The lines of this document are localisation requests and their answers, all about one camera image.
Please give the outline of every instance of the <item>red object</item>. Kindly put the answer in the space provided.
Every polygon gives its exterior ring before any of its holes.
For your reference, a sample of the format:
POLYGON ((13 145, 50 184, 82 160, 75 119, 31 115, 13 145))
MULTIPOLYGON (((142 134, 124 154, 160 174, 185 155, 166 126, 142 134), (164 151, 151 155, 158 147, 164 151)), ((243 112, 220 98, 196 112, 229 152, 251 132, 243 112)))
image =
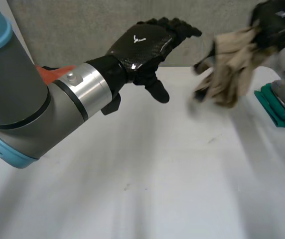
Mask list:
POLYGON ((74 65, 70 66, 64 66, 62 68, 56 69, 56 70, 46 70, 38 65, 35 65, 36 69, 38 70, 39 74, 41 75, 43 81, 45 84, 49 85, 53 81, 55 81, 57 78, 61 77, 62 75, 66 74, 67 72, 73 70, 76 68, 74 65))

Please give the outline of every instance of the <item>white logo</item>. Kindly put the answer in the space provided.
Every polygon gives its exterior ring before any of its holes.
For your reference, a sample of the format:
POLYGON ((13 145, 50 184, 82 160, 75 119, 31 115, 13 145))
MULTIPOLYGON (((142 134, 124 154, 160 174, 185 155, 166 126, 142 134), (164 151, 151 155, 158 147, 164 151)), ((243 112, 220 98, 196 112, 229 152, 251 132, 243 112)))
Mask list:
POLYGON ((284 11, 279 11, 279 12, 276 13, 276 15, 284 18, 285 17, 285 12, 284 11))
POLYGON ((140 41, 145 41, 145 40, 147 40, 147 39, 146 38, 138 39, 138 38, 136 38, 136 35, 134 35, 134 43, 140 42, 140 41))

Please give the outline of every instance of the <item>black wrist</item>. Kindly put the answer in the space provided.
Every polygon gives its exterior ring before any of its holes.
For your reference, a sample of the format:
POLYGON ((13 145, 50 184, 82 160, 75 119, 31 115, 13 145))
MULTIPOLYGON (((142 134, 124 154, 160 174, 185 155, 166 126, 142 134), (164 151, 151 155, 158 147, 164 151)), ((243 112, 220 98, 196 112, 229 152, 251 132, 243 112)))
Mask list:
POLYGON ((113 98, 118 94, 119 90, 128 82, 126 70, 121 62, 112 55, 102 56, 86 63, 93 66, 104 77, 113 98))

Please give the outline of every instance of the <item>white table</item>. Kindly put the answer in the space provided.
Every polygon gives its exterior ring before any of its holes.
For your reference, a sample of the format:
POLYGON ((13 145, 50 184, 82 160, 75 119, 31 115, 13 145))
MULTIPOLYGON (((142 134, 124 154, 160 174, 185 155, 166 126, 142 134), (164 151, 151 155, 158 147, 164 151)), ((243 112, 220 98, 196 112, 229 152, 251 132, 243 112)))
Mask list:
MULTIPOLYGON (((0 159, 0 239, 285 238, 285 129, 261 121, 252 92, 236 109, 207 102, 192 114, 204 75, 158 77, 168 104, 126 85, 118 112, 97 113, 28 168, 0 159)), ((276 77, 259 68, 253 88, 276 77)))

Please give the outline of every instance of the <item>beige cloth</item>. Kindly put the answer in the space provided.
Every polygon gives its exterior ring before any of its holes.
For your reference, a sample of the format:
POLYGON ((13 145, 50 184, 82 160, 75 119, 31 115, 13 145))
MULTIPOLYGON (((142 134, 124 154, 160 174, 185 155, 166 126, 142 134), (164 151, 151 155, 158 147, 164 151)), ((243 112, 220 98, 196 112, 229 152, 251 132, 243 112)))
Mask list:
MULTIPOLYGON (((258 49, 252 43, 255 35, 253 28, 245 28, 215 37, 214 72, 195 89, 207 90, 203 100, 214 98, 217 104, 231 108, 248 92, 254 70, 274 53, 273 49, 258 49)), ((211 66, 208 58, 198 70, 203 72, 211 66)))

